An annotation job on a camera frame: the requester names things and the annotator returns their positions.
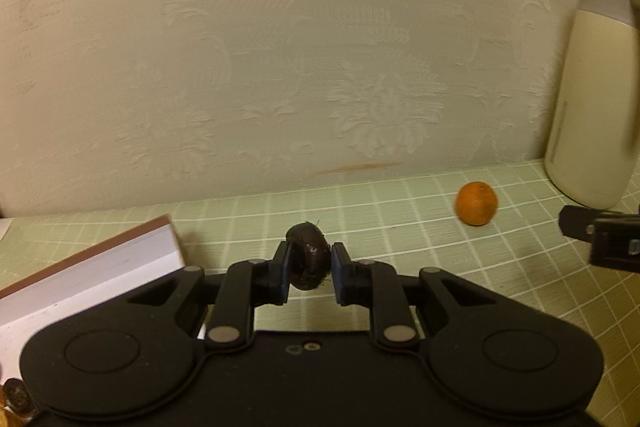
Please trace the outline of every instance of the textured wall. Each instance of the textured wall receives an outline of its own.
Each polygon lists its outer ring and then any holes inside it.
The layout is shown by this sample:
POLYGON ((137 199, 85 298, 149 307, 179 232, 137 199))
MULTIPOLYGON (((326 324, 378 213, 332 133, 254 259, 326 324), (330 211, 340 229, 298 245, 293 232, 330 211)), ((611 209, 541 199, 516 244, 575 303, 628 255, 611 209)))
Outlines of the textured wall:
POLYGON ((0 208, 540 155, 575 3, 0 0, 0 208))

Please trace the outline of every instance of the metal screw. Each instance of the metal screw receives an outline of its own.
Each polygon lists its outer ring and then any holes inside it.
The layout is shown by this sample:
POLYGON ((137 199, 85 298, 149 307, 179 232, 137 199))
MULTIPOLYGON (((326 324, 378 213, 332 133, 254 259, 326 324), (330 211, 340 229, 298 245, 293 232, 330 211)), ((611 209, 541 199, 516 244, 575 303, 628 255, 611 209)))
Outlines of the metal screw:
POLYGON ((240 338, 240 331, 233 326, 216 326, 207 333, 210 340, 219 344, 236 341, 240 338))
POLYGON ((629 241, 629 255, 638 255, 640 254, 640 239, 632 239, 629 241))
POLYGON ((391 342, 407 342, 415 337, 415 330, 409 326, 398 324, 385 328, 382 334, 391 342))
POLYGON ((305 343, 304 347, 307 351, 317 351, 318 349, 322 349, 322 346, 317 342, 308 342, 305 343))
POLYGON ((301 355, 302 354, 302 346, 300 344, 293 344, 292 346, 287 346, 284 348, 287 353, 290 355, 301 355))

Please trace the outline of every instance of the wall stain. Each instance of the wall stain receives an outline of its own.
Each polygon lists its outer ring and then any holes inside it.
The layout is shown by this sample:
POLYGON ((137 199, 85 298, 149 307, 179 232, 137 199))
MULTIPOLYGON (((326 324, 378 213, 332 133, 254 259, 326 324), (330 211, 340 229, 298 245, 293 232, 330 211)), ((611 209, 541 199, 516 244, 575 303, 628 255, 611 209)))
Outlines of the wall stain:
POLYGON ((378 163, 356 163, 353 165, 344 165, 335 169, 327 169, 324 171, 314 172, 311 177, 324 176, 325 174, 346 174, 347 172, 370 171, 373 169, 386 169, 388 167, 397 167, 402 165, 401 162, 378 162, 378 163))
POLYGON ((514 161, 546 134, 575 2, 0 0, 3 210, 514 161))

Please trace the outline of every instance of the grid line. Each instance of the grid line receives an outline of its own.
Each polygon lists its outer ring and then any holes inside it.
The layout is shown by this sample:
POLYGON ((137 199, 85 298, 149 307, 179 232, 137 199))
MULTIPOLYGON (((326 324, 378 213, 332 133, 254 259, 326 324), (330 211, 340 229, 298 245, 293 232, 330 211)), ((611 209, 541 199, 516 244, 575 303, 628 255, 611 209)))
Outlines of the grid line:
MULTIPOLYGON (((639 175, 636 169, 635 180, 630 182, 616 208, 633 212, 640 196, 639 175)), ((291 225, 299 219, 314 223, 319 220, 318 226, 327 240, 344 242, 354 260, 391 262, 399 273, 417 274, 420 267, 430 264, 446 266, 445 269, 460 277, 541 310, 558 310, 557 316, 579 322, 591 334, 597 333, 599 343, 615 337, 620 349, 604 373, 604 382, 610 387, 606 387, 605 393, 610 396, 608 401, 599 402, 598 418, 620 414, 627 426, 632 427, 631 422, 637 423, 640 419, 640 407, 636 411, 628 400, 637 392, 640 382, 621 387, 613 376, 626 375, 627 367, 634 373, 640 372, 633 352, 634 348, 640 348, 633 345, 636 339, 628 336, 625 329, 635 320, 631 315, 640 314, 640 278, 596 272, 580 254, 582 247, 576 240, 558 237, 553 223, 558 210, 568 203, 571 201, 545 177, 542 163, 526 160, 512 166, 462 169, 251 197, 71 216, 15 218, 0 243, 0 284, 11 283, 28 275, 29 270, 44 267, 161 214, 172 216, 186 258, 203 264, 206 273, 223 273, 229 263, 240 259, 268 256, 272 242, 282 239, 276 236, 281 225, 284 234, 288 216, 291 225), (500 198, 497 216, 485 228, 460 223, 452 207, 460 186, 476 178, 490 183, 500 198), (253 230, 246 229, 248 223, 253 230), (499 253, 492 255, 489 247, 497 248, 499 253), (31 256, 29 266, 14 261, 20 259, 15 252, 22 248, 24 255, 31 256), (507 277, 509 273, 517 273, 517 285, 501 285, 500 277, 507 277), (591 293, 585 291, 585 285, 591 293), (556 298, 556 293, 560 295, 557 298, 561 299, 561 306, 551 300, 556 298), (602 304, 596 303, 600 297, 604 300, 602 304), (592 328, 592 323, 596 324, 593 322, 595 309, 607 311, 606 322, 601 322, 602 327, 596 330, 592 328)), ((270 319, 271 327, 280 327, 282 323, 277 320, 282 319, 292 329, 321 325, 340 325, 342 329, 367 326, 368 316, 363 309, 341 309, 332 304, 328 291, 326 287, 309 293, 292 289, 290 305, 274 311, 261 308, 257 314, 259 321, 263 324, 270 319)))

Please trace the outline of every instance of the embossed floral pattern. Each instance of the embossed floral pattern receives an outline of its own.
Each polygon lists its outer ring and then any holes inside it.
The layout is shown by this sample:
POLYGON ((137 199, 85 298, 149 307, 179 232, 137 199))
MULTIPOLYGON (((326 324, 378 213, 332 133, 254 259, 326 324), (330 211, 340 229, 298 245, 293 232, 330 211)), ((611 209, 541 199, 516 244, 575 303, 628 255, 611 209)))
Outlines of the embossed floral pattern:
POLYGON ((338 107, 335 133, 349 137, 350 146, 368 158, 414 153, 427 137, 427 126, 440 120, 441 103, 433 97, 443 86, 400 73, 367 71, 342 64, 344 80, 329 95, 338 107))
POLYGON ((240 152, 240 156, 255 163, 261 173, 270 172, 278 166, 292 174, 300 174, 303 168, 301 155, 314 153, 314 145, 308 140, 292 140, 278 144, 265 144, 262 149, 252 148, 240 152))
POLYGON ((529 122, 535 126, 536 137, 545 141, 551 129, 551 120, 556 108, 558 96, 560 62, 546 62, 542 66, 542 75, 533 81, 527 91, 529 106, 529 122))
POLYGON ((127 164, 146 174, 178 180, 202 175, 208 160, 217 154, 214 119, 204 111, 189 108, 184 94, 172 100, 172 110, 142 115, 134 125, 116 134, 126 146, 127 164))

